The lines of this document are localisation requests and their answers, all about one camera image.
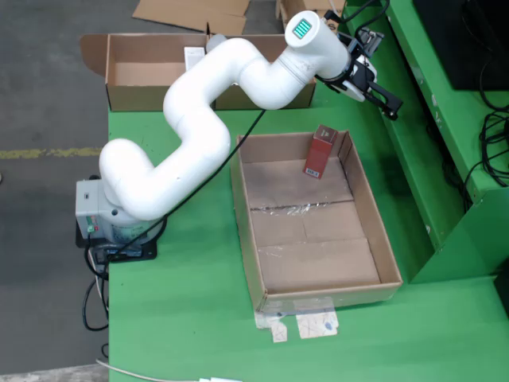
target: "product label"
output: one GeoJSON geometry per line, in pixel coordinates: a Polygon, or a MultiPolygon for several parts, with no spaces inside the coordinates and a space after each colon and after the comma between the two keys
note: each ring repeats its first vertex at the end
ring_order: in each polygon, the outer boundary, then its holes
{"type": "Polygon", "coordinates": [[[320,173],[315,170],[311,170],[310,168],[305,169],[305,172],[311,175],[312,177],[320,177],[320,173]]]}

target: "small red box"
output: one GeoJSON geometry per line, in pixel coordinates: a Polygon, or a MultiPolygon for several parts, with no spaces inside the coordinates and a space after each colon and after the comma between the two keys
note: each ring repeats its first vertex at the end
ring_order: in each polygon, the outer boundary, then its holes
{"type": "Polygon", "coordinates": [[[305,161],[304,172],[312,177],[321,179],[327,166],[328,156],[331,154],[332,145],[336,141],[337,131],[320,125],[313,136],[308,158],[305,161]]]}

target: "green table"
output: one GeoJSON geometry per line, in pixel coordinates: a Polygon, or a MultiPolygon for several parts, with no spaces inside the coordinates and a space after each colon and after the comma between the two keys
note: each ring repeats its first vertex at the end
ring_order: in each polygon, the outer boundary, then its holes
{"type": "MultiPolygon", "coordinates": [[[[346,14],[356,9],[349,6],[346,14]]],[[[378,8],[366,9],[349,23],[349,27],[354,29],[378,12],[378,8]]],[[[421,262],[410,277],[413,281],[428,282],[490,275],[508,254],[504,227],[509,224],[509,189],[495,185],[482,170],[475,170],[472,182],[469,182],[469,185],[476,185],[471,191],[475,204],[464,213],[460,193],[445,181],[437,144],[426,133],[428,119],[422,110],[426,104],[422,105],[418,93],[428,100],[433,115],[441,115],[439,119],[435,118],[439,131],[463,177],[479,160],[478,136],[481,121],[489,110],[477,92],[451,89],[411,1],[391,2],[388,14],[394,34],[386,20],[372,25],[373,30],[386,35],[372,62],[378,70],[381,85],[400,96],[404,104],[397,121],[383,119],[383,122],[432,245],[427,254],[417,256],[421,262]],[[425,80],[415,73],[426,73],[425,80]],[[440,97],[434,99],[428,95],[431,88],[434,95],[440,97]],[[433,100],[436,102],[437,99],[447,99],[448,102],[434,105],[433,100]],[[456,144],[467,141],[471,145],[456,144]],[[473,162],[464,162],[462,158],[470,158],[473,162]]],[[[489,96],[498,102],[506,97],[509,102],[506,92],[492,92],[489,96]]]]}
{"type": "MultiPolygon", "coordinates": [[[[218,114],[234,138],[258,112],[218,114]]],[[[433,245],[386,122],[370,104],[318,85],[311,109],[268,111],[255,133],[314,131],[320,123],[351,131],[406,281],[390,301],[338,310],[335,337],[301,340],[295,318],[284,318],[289,340],[273,344],[269,331],[255,328],[225,169],[172,216],[155,260],[111,265],[111,364],[172,380],[244,382],[509,375],[509,321],[491,278],[408,283],[433,245]]],[[[179,144],[159,112],[110,113],[109,129],[110,138],[140,144],[154,163],[179,144]]]]}

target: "sticker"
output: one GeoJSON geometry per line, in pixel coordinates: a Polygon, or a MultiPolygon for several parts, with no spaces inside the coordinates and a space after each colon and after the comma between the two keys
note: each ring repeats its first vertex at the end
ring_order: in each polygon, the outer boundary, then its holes
{"type": "Polygon", "coordinates": [[[340,323],[337,321],[336,310],[327,308],[321,312],[296,314],[297,325],[301,338],[317,338],[337,335],[340,323]]]}
{"type": "Polygon", "coordinates": [[[184,47],[184,62],[185,62],[185,71],[191,69],[194,65],[198,64],[198,62],[205,57],[205,48],[201,47],[184,47]]]}
{"type": "Polygon", "coordinates": [[[272,341],[274,343],[286,342],[288,340],[288,329],[286,325],[280,322],[285,317],[282,313],[266,314],[262,312],[254,312],[254,322],[258,329],[270,329],[272,333],[272,341]]]}
{"type": "Polygon", "coordinates": [[[311,175],[312,177],[320,177],[320,173],[315,170],[311,170],[310,168],[306,168],[305,172],[311,175]]]}

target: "led indicator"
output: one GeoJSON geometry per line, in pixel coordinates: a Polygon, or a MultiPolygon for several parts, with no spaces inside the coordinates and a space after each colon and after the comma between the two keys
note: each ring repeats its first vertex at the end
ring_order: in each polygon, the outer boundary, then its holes
{"type": "Polygon", "coordinates": [[[303,38],[307,32],[311,29],[311,24],[309,24],[304,18],[297,24],[293,33],[295,36],[299,38],[303,38]]]}

